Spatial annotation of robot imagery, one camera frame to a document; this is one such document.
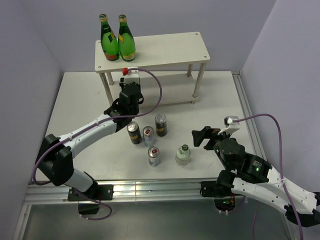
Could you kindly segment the clear bottle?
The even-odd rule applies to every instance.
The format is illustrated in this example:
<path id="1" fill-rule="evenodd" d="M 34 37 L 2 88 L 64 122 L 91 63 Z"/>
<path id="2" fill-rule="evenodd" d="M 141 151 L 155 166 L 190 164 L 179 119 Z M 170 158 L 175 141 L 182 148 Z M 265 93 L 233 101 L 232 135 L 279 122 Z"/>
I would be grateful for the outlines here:
<path id="1" fill-rule="evenodd" d="M 180 146 L 175 155 L 175 161 L 180 166 L 185 166 L 189 163 L 191 150 L 187 144 Z"/>

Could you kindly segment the black can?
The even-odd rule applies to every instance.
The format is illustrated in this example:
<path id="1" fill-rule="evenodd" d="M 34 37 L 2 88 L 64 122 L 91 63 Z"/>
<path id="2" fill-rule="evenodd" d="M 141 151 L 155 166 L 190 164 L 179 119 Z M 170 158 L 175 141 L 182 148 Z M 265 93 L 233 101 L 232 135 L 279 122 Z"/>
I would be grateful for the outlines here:
<path id="1" fill-rule="evenodd" d="M 154 120 L 155 120 L 156 134 L 159 137 L 164 137 L 168 132 L 166 115 L 163 113 L 157 114 Z"/>
<path id="2" fill-rule="evenodd" d="M 126 126 L 126 129 L 131 142 L 135 145 L 140 144 L 142 141 L 142 136 L 138 123 L 132 121 Z"/>

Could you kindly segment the silver can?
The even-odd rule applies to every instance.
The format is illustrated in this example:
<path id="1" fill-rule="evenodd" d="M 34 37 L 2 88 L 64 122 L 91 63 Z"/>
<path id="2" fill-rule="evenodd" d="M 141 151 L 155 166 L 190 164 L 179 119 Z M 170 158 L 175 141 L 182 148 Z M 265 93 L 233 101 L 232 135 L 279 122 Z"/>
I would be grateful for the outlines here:
<path id="1" fill-rule="evenodd" d="M 154 145 L 154 130 L 151 126 L 146 126 L 143 128 L 143 139 L 147 147 L 152 147 Z"/>
<path id="2" fill-rule="evenodd" d="M 152 167 L 160 164 L 160 150 L 156 146 L 151 146 L 148 151 L 148 162 Z"/>

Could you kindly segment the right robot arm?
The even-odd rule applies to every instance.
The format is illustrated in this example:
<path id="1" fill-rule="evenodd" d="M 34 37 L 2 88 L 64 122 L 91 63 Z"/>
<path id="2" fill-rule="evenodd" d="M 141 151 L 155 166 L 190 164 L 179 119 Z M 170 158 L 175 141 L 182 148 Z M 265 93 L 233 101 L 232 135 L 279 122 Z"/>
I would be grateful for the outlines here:
<path id="1" fill-rule="evenodd" d="M 319 192 L 307 191 L 286 178 L 281 178 L 277 169 L 261 157 L 247 153 L 245 147 L 220 129 L 205 126 L 192 130 L 194 147 L 203 140 L 203 147 L 214 151 L 224 169 L 216 180 L 202 181 L 200 194 L 203 197 L 223 198 L 232 194 L 247 196 L 269 205 L 294 224 L 308 228 L 319 225 Z"/>

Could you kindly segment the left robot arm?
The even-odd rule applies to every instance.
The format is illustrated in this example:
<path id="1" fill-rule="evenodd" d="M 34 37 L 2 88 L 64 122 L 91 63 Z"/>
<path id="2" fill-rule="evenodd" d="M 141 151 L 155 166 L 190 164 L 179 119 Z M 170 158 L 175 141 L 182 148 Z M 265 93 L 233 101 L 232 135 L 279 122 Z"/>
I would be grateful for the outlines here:
<path id="1" fill-rule="evenodd" d="M 36 159 L 36 167 L 51 183 L 77 189 L 86 200 L 96 197 L 97 183 L 89 174 L 75 169 L 73 159 L 100 139 L 125 128 L 139 113 L 139 105 L 144 101 L 139 77 L 122 77 L 119 85 L 119 97 L 103 114 L 68 134 L 47 135 Z"/>

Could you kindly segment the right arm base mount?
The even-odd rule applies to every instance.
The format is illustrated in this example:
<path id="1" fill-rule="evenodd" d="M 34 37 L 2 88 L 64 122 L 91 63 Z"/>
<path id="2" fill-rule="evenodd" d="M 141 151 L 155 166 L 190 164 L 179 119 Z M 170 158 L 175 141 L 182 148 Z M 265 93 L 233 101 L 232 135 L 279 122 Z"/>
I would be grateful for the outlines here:
<path id="1" fill-rule="evenodd" d="M 216 180 L 201 181 L 199 194 L 205 198 L 213 198 L 218 211 L 228 213 L 236 208 L 235 194 L 229 188 L 216 185 Z"/>

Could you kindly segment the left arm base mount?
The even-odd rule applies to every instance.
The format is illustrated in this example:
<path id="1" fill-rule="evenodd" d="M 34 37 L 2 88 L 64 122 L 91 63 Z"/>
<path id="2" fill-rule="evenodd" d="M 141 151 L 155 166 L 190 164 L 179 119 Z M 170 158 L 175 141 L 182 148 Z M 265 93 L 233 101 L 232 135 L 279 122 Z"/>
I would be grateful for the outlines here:
<path id="1" fill-rule="evenodd" d="M 78 203 L 78 213 L 80 217 L 91 221 L 99 221 L 111 216 L 112 208 L 103 201 L 111 201 L 113 199 L 113 193 L 114 186 L 112 184 L 96 184 L 86 192 L 71 188 L 67 196 L 67 201 Z M 108 214 L 103 217 L 94 217 L 102 208 L 109 210 Z"/>

